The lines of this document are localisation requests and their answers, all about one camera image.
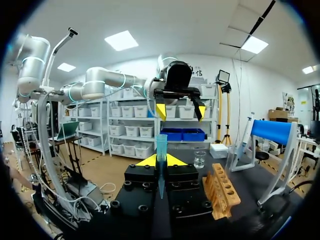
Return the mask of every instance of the blue storage bin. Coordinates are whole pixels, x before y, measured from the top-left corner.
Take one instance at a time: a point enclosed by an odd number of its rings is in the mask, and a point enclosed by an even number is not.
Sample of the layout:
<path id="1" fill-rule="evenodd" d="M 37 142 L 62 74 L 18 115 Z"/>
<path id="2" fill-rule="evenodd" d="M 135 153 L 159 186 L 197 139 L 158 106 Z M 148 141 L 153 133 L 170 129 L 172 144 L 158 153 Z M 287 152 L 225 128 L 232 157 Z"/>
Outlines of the blue storage bin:
<path id="1" fill-rule="evenodd" d="M 181 128 L 163 128 L 160 134 L 167 135 L 168 141 L 182 141 L 182 129 Z"/>
<path id="2" fill-rule="evenodd" d="M 205 140 L 205 132 L 200 128 L 184 128 L 182 129 L 182 140 L 203 142 Z"/>

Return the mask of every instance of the blue test tube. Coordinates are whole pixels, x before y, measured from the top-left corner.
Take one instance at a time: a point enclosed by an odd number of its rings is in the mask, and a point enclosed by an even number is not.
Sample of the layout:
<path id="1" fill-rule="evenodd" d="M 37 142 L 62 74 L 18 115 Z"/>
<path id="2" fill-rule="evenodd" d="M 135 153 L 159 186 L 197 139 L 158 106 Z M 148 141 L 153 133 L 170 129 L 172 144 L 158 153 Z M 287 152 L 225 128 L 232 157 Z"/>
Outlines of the blue test tube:
<path id="1" fill-rule="evenodd" d="M 167 135 L 158 134 L 155 136 L 156 141 L 156 160 L 159 167 L 159 192 L 161 199 L 164 198 L 165 191 L 165 168 L 167 167 Z"/>

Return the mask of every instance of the yellow triangular marker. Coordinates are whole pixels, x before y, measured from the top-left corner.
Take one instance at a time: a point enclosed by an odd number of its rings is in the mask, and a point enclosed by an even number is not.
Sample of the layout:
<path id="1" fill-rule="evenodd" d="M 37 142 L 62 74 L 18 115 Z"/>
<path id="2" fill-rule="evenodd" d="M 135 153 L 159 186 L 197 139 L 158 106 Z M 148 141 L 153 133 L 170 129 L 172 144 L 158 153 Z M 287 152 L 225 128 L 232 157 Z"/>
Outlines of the yellow triangular marker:
<path id="1" fill-rule="evenodd" d="M 149 165 L 151 167 L 155 167 L 156 166 L 156 161 L 157 161 L 157 155 L 153 154 L 152 156 L 146 158 L 145 160 L 142 160 L 141 162 L 137 163 L 136 166 Z"/>
<path id="2" fill-rule="evenodd" d="M 155 105 L 155 110 L 163 121 L 167 119 L 166 105 L 164 103 L 157 103 Z"/>
<path id="3" fill-rule="evenodd" d="M 205 117 L 206 106 L 199 106 L 199 110 L 201 113 L 201 119 L 199 120 L 199 122 L 201 122 L 202 119 L 204 119 L 204 117 Z"/>
<path id="4" fill-rule="evenodd" d="M 185 162 L 179 160 L 178 158 L 176 158 L 170 154 L 167 154 L 166 155 L 166 165 L 169 167 L 169 166 L 173 166 L 173 165 L 185 166 L 188 164 L 186 164 Z"/>
<path id="5" fill-rule="evenodd" d="M 153 154 L 152 156 L 146 158 L 145 160 L 142 160 L 141 162 L 137 163 L 136 166 L 149 165 L 151 167 L 155 167 L 156 162 L 157 162 L 157 155 Z M 169 166 L 173 166 L 173 165 L 185 166 L 188 164 L 186 164 L 185 162 L 183 162 L 183 161 L 177 159 L 176 157 L 167 153 L 166 154 L 166 165 L 169 167 Z"/>

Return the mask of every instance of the led panel light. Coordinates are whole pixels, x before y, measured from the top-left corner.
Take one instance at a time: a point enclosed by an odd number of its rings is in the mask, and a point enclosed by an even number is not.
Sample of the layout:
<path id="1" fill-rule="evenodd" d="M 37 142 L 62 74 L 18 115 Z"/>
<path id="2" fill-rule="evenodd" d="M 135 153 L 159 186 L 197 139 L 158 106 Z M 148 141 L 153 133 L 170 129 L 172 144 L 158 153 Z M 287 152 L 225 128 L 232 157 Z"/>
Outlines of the led panel light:
<path id="1" fill-rule="evenodd" d="M 303 72 L 304 74 L 310 74 L 310 73 L 313 73 L 313 72 L 314 72 L 314 69 L 313 69 L 312 66 L 308 66 L 308 67 L 302 69 L 302 72 Z"/>
<path id="2" fill-rule="evenodd" d="M 241 49 L 249 51 L 254 54 L 260 53 L 269 44 L 262 41 L 254 36 L 250 36 L 247 41 L 243 44 Z"/>
<path id="3" fill-rule="evenodd" d="M 76 67 L 75 66 L 72 66 L 70 64 L 67 64 L 67 63 L 62 63 L 60 66 L 58 66 L 58 69 L 62 70 L 62 71 L 65 71 L 65 72 L 70 72 L 72 71 L 73 69 L 75 69 Z"/>
<path id="4" fill-rule="evenodd" d="M 116 51 L 122 51 L 139 46 L 128 30 L 108 36 L 104 40 Z"/>

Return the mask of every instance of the glass of water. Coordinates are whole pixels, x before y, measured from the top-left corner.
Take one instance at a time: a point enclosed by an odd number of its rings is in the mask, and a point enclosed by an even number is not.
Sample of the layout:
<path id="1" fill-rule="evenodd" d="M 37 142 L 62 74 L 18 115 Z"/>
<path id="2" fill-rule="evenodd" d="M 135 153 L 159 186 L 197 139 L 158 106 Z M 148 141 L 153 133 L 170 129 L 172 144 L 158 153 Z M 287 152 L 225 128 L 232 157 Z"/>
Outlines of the glass of water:
<path id="1" fill-rule="evenodd" d="M 193 165 L 196 169 L 202 169 L 205 166 L 205 157 L 206 157 L 205 151 L 195 151 L 194 152 Z"/>

